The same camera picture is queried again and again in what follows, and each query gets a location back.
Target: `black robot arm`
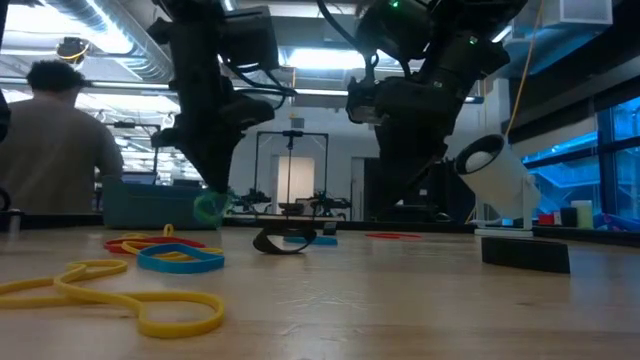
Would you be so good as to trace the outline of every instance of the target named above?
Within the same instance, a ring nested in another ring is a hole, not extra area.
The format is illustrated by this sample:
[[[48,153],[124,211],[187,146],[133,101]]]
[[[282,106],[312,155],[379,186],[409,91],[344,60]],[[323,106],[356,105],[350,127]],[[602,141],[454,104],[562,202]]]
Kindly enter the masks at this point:
[[[267,7],[225,13],[219,1],[154,0],[171,17],[158,19],[149,34],[169,44],[181,114],[175,125],[152,137],[154,147],[174,146],[198,170],[207,185],[224,194],[228,189],[233,150],[243,131],[274,118],[269,102],[246,93],[293,96],[280,84],[251,83],[258,89],[234,90],[220,71],[219,59],[236,72],[270,71],[279,67],[278,48]]]
[[[332,18],[324,0],[317,2],[325,18]],[[502,44],[492,38],[526,3],[373,0],[365,6],[355,35],[345,36],[366,64],[365,78],[351,79],[346,110],[352,122],[376,125],[384,173],[415,169],[402,181],[400,176],[392,180],[400,190],[385,206],[421,182],[429,165],[444,156],[444,139],[453,133],[473,84],[509,63]],[[340,27],[333,20],[329,23]],[[377,51],[396,59],[404,76],[376,81]],[[411,73],[409,61],[419,59],[424,59],[420,70]]]

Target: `blue container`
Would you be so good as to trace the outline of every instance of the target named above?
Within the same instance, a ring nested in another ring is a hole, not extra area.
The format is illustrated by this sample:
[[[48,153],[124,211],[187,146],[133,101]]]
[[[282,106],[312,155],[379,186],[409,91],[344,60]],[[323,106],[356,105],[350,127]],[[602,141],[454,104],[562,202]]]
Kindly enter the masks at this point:
[[[104,224],[112,229],[215,230],[193,216],[193,201],[201,189],[182,186],[126,184],[110,176],[102,179]]]

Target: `ductwork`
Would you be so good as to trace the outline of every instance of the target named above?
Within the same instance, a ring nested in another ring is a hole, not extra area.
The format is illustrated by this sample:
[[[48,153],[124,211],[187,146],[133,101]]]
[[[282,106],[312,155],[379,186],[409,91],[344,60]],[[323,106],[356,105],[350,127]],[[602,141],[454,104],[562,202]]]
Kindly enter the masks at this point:
[[[129,14],[117,0],[44,0],[46,5],[58,10],[70,19],[89,28],[94,35],[102,37],[104,44],[93,43],[105,52],[110,43],[108,37],[117,37],[113,42],[125,43],[126,55],[118,59],[120,64],[136,74],[144,82],[166,83],[173,77],[173,65],[160,46],[151,39],[146,30]]]

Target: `person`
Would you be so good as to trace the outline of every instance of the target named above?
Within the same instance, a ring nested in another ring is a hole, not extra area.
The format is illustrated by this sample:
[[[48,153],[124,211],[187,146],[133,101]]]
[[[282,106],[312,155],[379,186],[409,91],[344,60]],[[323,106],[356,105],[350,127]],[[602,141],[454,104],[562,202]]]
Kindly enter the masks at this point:
[[[115,139],[75,108],[84,76],[59,61],[33,64],[27,75],[33,99],[9,104],[11,123],[0,143],[0,185],[13,208],[27,214],[91,213],[95,167],[122,175]]]

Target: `gray shirt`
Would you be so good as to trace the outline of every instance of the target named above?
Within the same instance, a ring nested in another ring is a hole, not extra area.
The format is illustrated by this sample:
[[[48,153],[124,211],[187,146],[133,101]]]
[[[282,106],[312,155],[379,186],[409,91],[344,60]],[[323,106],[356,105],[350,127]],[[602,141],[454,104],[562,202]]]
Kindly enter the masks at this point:
[[[31,214],[92,212],[94,169],[122,175],[122,155],[109,130],[54,99],[15,102],[0,143],[0,186],[12,208]]]

